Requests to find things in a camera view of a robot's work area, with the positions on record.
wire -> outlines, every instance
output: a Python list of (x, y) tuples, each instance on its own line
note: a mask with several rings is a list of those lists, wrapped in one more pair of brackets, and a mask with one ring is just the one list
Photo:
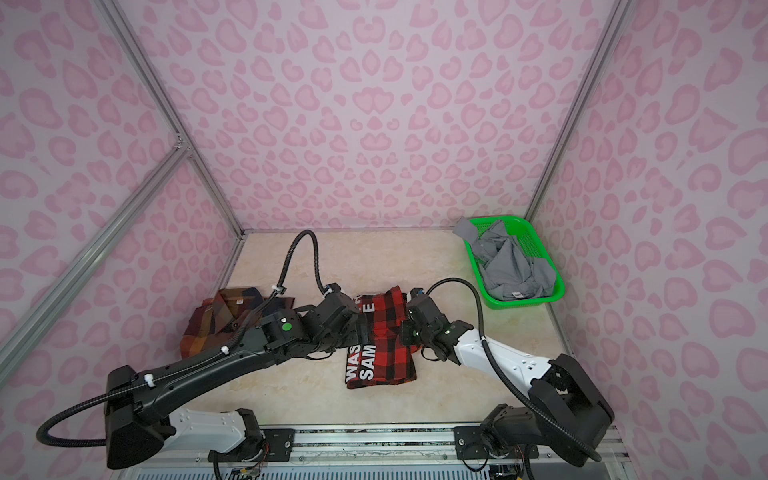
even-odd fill
[[(520, 461), (521, 461), (521, 463), (517, 463), (517, 461), (518, 461), (518, 452), (520, 452)], [(525, 454), (523, 453), (523, 450), (520, 448), (520, 445), (515, 445), (515, 466), (518, 469), (518, 477), (522, 477), (523, 469), (525, 467)]]
[(429, 290), (427, 290), (426, 292), (427, 295), (429, 295), (438, 286), (441, 286), (443, 283), (448, 283), (448, 282), (463, 283), (464, 285), (469, 287), (469, 289), (472, 291), (472, 295), (475, 296), (475, 305), (477, 306), (477, 310), (478, 310), (478, 332), (480, 333), (480, 341), (482, 343), (482, 348), (485, 351), (485, 356), (488, 357), (488, 362), (491, 364), (493, 371), (496, 372), (496, 375), (502, 381), (502, 383), (504, 383), (504, 386), (507, 387), (507, 389), (510, 392), (512, 392), (512, 395), (514, 395), (518, 400), (520, 400), (520, 402), (528, 410), (531, 410), (544, 423), (546, 423), (548, 426), (552, 427), (556, 432), (560, 433), (560, 435), (568, 439), (568, 441), (573, 443), (579, 450), (581, 450), (589, 458), (591, 458), (596, 462), (599, 462), (600, 460), (602, 460), (602, 457), (600, 456), (599, 453), (595, 451), (595, 449), (589, 446), (584, 440), (578, 438), (570, 430), (560, 425), (560, 423), (557, 420), (553, 419), (551, 415), (546, 413), (544, 410), (538, 408), (536, 404), (534, 404), (523, 392), (521, 392), (520, 389), (518, 389), (518, 387), (516, 387), (515, 384), (512, 383), (510, 379), (506, 376), (502, 368), (498, 365), (498, 362), (496, 362), (496, 358), (494, 358), (493, 353), (491, 352), (491, 347), (488, 344), (488, 340), (485, 339), (485, 326), (483, 323), (482, 302), (480, 301), (480, 294), (478, 293), (475, 286), (473, 286), (470, 282), (468, 282), (467, 280), (464, 280), (463, 278), (449, 277), (449, 278), (444, 278), (438, 281), (437, 283), (435, 283), (434, 285), (432, 285), (431, 287), (429, 287)]
[(422, 358), (423, 358), (424, 360), (429, 360), (430, 362), (439, 362), (439, 361), (440, 361), (440, 359), (439, 359), (439, 358), (437, 358), (437, 357), (435, 357), (434, 359), (428, 359), (426, 356), (424, 356), (424, 350), (425, 350), (426, 348), (427, 348), (427, 347), (425, 347), (425, 346), (422, 346), (422, 348), (419, 350), (419, 351), (422, 353)]
[(469, 471), (470, 471), (470, 472), (480, 472), (480, 471), (481, 471), (482, 469), (484, 469), (484, 468), (485, 468), (485, 466), (488, 464), (488, 459), (489, 459), (489, 458), (491, 458), (491, 454), (490, 454), (490, 453), (488, 453), (488, 449), (487, 449), (487, 448), (485, 447), (485, 445), (483, 445), (482, 443), (470, 443), (469, 445), (467, 445), (466, 447), (464, 447), (464, 450), (462, 450), (462, 451), (464, 452), (464, 451), (466, 451), (466, 449), (468, 449), (469, 447), (471, 447), (471, 446), (475, 446), (475, 445), (480, 445), (480, 446), (482, 447), (482, 449), (485, 451), (485, 461), (482, 463), (482, 465), (480, 466), (480, 468), (476, 468), (476, 467), (470, 467), (470, 466), (467, 464), (467, 461), (466, 461), (466, 460), (464, 460), (464, 459), (462, 458), (462, 463), (464, 464), (464, 466), (465, 466), (466, 468), (469, 468)]
[(526, 445), (525, 456), (523, 457), (523, 465), (525, 466), (525, 474), (528, 476), (528, 480), (534, 480), (533, 471), (531, 470), (531, 450), (533, 450), (533, 445)]
[(307, 359), (307, 360), (325, 360), (325, 359), (329, 359), (329, 358), (331, 358), (332, 356), (333, 356), (333, 352), (329, 353), (329, 354), (328, 354), (328, 355), (326, 355), (326, 356), (321, 356), (321, 357), (320, 357), (320, 358), (318, 358), (318, 359), (316, 359), (316, 358), (314, 358), (314, 357), (311, 357), (311, 356), (309, 356), (309, 355), (305, 356), (304, 358), (305, 358), (305, 359)]
[(214, 457), (214, 477), (216, 477), (216, 480), (223, 480), (221, 478), (221, 470), (219, 470), (219, 452), (215, 450), (211, 450)]
[(253, 466), (254, 468), (261, 468), (261, 465), (266, 463), (266, 457), (270, 454), (270, 443), (267, 440), (264, 440), (264, 443), (264, 455), (261, 457), (261, 460), (259, 460), (259, 463)]
[[(251, 310), (247, 314), (246, 318), (242, 322), (240, 322), (240, 327), (238, 327), (238, 329), (235, 331), (232, 338), (229, 339), (227, 343), (224, 344), (221, 350), (219, 350), (217, 353), (205, 359), (202, 359), (197, 363), (194, 363), (193, 365), (184, 367), (183, 369), (179, 369), (179, 370), (172, 370), (163, 376), (159, 376), (153, 380), (153, 383), (157, 384), (171, 377), (179, 376), (182, 373), (200, 369), (205, 365), (208, 365), (209, 363), (215, 362), (218, 359), (225, 357), (227, 355), (226, 352), (231, 352), (232, 350), (234, 350), (236, 346), (240, 343), (240, 341), (243, 339), (243, 335), (245, 335), (246, 330), (248, 330), (248, 327), (250, 326), (250, 323), (253, 320), (253, 318), (256, 318), (256, 316), (262, 310), (264, 310), (264, 308), (267, 305), (269, 305), (269, 303), (277, 296), (278, 293), (283, 293), (285, 291), (283, 282), (285, 281), (286, 275), (288, 274), (288, 267), (290, 266), (290, 261), (293, 258), (293, 252), (294, 250), (296, 250), (296, 246), (299, 244), (301, 239), (307, 235), (309, 235), (310, 238), (312, 239), (312, 247), (313, 247), (314, 257), (315, 257), (314, 258), (315, 281), (317, 282), (317, 288), (321, 294), (325, 295), (326, 289), (323, 287), (323, 282), (320, 280), (319, 249), (317, 246), (317, 236), (311, 230), (304, 230), (303, 232), (296, 235), (296, 238), (293, 239), (293, 242), (291, 243), (288, 249), (288, 253), (286, 254), (285, 261), (283, 262), (283, 269), (280, 271), (280, 278), (277, 280), (275, 289), (273, 289), (272, 293), (266, 300), (264, 300), (258, 307)], [(109, 400), (125, 396), (130, 392), (143, 389), (146, 387), (148, 387), (147, 383), (138, 383), (132, 386), (124, 386), (118, 389), (111, 390), (110, 392), (96, 396), (84, 402), (80, 402), (75, 406), (72, 406), (62, 412), (57, 413), (56, 415), (53, 415), (50, 419), (43, 422), (43, 424), (40, 425), (40, 427), (38, 428), (38, 431), (35, 434), (35, 436), (40, 443), (44, 445), (54, 446), (54, 447), (62, 447), (62, 448), (103, 447), (107, 445), (107, 439), (63, 439), (63, 438), (51, 435), (49, 431), (58, 423), (63, 422), (64, 420), (68, 419), (73, 415), (78, 414), (79, 412), (82, 412), (83, 410), (87, 410), (89, 408), (95, 407), (96, 405), (100, 405), (101, 403), (108, 402)]]

plastic basket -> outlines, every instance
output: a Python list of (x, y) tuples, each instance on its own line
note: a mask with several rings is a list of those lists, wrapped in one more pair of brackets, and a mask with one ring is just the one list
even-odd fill
[(536, 230), (533, 229), (533, 226), (528, 221), (520, 217), (513, 217), (512, 215), (469, 219), (469, 221), (477, 227), (478, 235), (482, 235), (483, 232), (485, 232), (496, 220), (501, 220), (504, 222), (507, 233), (517, 236), (520, 247), (522, 247), (523, 252), (527, 257), (540, 257), (546, 259), (549, 264), (552, 265), (552, 268), (558, 275), (558, 278), (554, 282), (554, 290), (552, 291), (552, 296), (524, 300), (512, 300), (510, 302), (502, 302), (501, 300), (496, 300), (492, 296), (488, 295), (488, 291), (485, 289), (485, 284), (483, 283), (482, 277), (480, 276), (480, 270), (478, 270), (477, 261), (475, 261), (475, 256), (472, 255), (472, 248), (469, 246), (469, 243), (464, 242), (464, 245), (467, 248), (467, 254), (469, 255), (469, 262), (472, 264), (472, 270), (475, 272), (475, 278), (477, 279), (478, 285), (480, 286), (480, 294), (485, 300), (485, 305), (487, 305), (488, 308), (494, 310), (501, 310), (506, 308), (520, 308), (522, 306), (536, 306), (541, 305), (542, 303), (560, 300), (565, 294), (565, 284), (563, 283), (563, 279), (560, 276), (560, 272), (558, 272), (558, 268), (554, 265), (554, 262), (552, 262), (552, 259), (549, 257), (547, 250), (544, 249), (544, 245), (541, 244), (541, 240), (539, 240), (538, 235), (536, 234)]

pink heart pattern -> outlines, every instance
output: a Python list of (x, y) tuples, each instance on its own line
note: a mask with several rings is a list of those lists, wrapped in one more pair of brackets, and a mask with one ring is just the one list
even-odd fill
[(757, 10), (639, 2), (534, 222), (568, 280), (556, 315), (639, 478), (768, 476)]
[[(305, 0), (256, 15), (257, 2), (123, 3), (152, 33), (141, 40), (238, 219), (258, 229), (522, 215), (611, 7)], [(475, 182), (481, 165), (493, 181)], [(454, 180), (469, 186), (456, 194)], [(270, 181), (293, 187), (275, 194)]]
[[(33, 222), (38, 237), (51, 231), (47, 221)], [(154, 238), (159, 246), (150, 245)], [(0, 393), (0, 475), (101, 478), (103, 449), (36, 451), (35, 429), (50, 414), (102, 393), (113, 368), (178, 360), (186, 320), (210, 296), (233, 242), (200, 178), (183, 163)], [(4, 333), (11, 319), (0, 311)], [(71, 435), (98, 437), (103, 428), (96, 410), (67, 421)]]
[(3, 8), (0, 344), (174, 141), (98, 18), (82, 0)]

metal bracket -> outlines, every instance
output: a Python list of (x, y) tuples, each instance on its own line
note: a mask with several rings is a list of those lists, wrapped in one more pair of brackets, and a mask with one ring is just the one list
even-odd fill
[(267, 462), (288, 462), (293, 451), (294, 429), (265, 429), (264, 439), (270, 446), (266, 454)]
[[(453, 439), (456, 447), (456, 458), (459, 460), (485, 460), (490, 455), (485, 449), (482, 437), (481, 427), (454, 427)], [(525, 451), (526, 445), (518, 445), (520, 452)], [(514, 459), (515, 456), (511, 453), (504, 458)], [(531, 450), (530, 458), (538, 458), (538, 447), (533, 446)]]

gray shirt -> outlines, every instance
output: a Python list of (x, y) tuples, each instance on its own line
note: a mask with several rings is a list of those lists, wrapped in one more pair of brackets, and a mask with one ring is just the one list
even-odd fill
[(496, 220), (481, 236), (466, 218), (453, 233), (469, 243), (478, 263), (485, 290), (497, 300), (521, 300), (551, 296), (558, 275), (543, 258), (526, 257), (515, 235), (507, 234)]

